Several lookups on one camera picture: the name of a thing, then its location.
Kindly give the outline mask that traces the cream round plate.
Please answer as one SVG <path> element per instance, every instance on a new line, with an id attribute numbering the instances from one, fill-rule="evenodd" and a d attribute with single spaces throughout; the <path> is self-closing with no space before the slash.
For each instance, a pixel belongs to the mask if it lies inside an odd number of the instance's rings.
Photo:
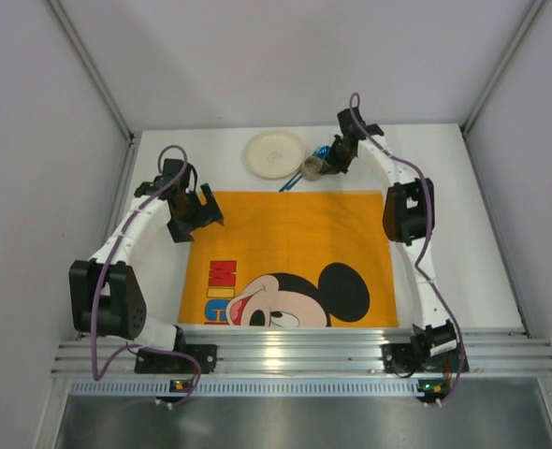
<path id="1" fill-rule="evenodd" d="M 306 144 L 292 133 L 261 132 L 244 146 L 242 162 L 256 176 L 275 180 L 297 171 L 306 153 Z"/>

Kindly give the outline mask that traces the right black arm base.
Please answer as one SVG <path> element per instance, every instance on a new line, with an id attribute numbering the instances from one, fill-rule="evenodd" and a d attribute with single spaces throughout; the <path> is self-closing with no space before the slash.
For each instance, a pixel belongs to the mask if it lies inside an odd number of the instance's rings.
<path id="1" fill-rule="evenodd" d="M 459 349 L 430 357 L 420 355 L 411 343 L 388 343 L 381 350 L 385 372 L 401 378 L 416 373 L 457 373 L 460 362 L 463 362 L 461 371 L 469 371 L 467 356 L 461 355 Z"/>

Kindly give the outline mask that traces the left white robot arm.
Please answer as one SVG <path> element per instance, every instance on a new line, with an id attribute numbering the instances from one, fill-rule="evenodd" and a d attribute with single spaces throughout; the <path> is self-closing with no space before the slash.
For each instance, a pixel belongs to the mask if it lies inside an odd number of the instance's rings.
<path id="1" fill-rule="evenodd" d="M 182 352 L 182 330 L 150 315 L 151 297 L 143 293 L 136 270 L 157 234 L 167 231 L 176 244 L 192 242 L 202 227 L 224 223 L 224 215 L 207 183 L 199 185 L 196 169 L 180 159 L 164 161 L 153 181 L 143 182 L 130 208 L 106 243 L 69 271 L 73 326 L 97 336 L 130 340 L 161 351 Z"/>

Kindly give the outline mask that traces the orange Mickey Mouse cloth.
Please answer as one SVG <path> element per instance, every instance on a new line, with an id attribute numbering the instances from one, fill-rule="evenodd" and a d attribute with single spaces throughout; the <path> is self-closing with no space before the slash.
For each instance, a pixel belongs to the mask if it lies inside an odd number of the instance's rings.
<path id="1" fill-rule="evenodd" d="M 195 233 L 181 323 L 398 326 L 381 193 L 218 192 L 215 197 L 225 224 Z"/>

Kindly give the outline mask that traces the blue plastic fork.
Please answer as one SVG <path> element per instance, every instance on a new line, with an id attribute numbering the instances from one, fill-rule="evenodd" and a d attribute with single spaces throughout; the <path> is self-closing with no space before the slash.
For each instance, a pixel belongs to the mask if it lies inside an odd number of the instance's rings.
<path id="1" fill-rule="evenodd" d="M 279 190 L 279 193 L 288 192 L 303 178 L 301 172 L 298 170 Z"/>

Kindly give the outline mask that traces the blue plastic spoon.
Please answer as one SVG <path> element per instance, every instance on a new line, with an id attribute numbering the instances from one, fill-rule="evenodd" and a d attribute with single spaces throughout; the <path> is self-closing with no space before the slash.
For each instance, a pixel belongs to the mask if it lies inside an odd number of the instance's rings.
<path id="1" fill-rule="evenodd" d="M 324 161 L 330 151 L 330 147 L 327 145 L 320 146 L 316 148 L 312 154 L 310 155 L 311 159 L 319 159 L 321 161 Z"/>

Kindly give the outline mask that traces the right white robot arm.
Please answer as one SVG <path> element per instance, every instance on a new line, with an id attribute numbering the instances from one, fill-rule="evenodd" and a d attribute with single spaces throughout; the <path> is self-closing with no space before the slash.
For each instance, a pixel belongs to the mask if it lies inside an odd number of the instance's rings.
<path id="1" fill-rule="evenodd" d="M 386 369 L 409 377 L 460 348 L 457 319 L 435 282 L 431 243 L 435 226 L 434 185 L 414 163 L 396 156 L 376 123 L 366 124 L 358 107 L 337 114 L 340 133 L 325 156 L 324 174 L 346 173 L 354 160 L 366 164 L 387 187 L 383 229 L 400 251 L 413 286 L 413 335 L 407 349 L 387 356 Z"/>

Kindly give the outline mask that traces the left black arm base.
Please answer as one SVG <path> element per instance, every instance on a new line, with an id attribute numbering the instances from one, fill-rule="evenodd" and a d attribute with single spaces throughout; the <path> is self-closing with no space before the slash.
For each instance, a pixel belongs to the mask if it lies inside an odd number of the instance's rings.
<path id="1" fill-rule="evenodd" d="M 184 355 L 160 354 L 147 349 L 138 350 L 136 374 L 209 374 L 217 362 L 215 344 L 187 343 Z"/>

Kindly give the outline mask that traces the small grey cup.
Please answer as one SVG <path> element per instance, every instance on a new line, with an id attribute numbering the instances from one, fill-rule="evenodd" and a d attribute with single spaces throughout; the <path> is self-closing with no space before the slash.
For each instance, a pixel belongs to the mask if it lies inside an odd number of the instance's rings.
<path id="1" fill-rule="evenodd" d="M 322 176 L 324 161 L 317 156 L 307 157 L 299 168 L 300 174 L 307 181 L 318 181 Z"/>

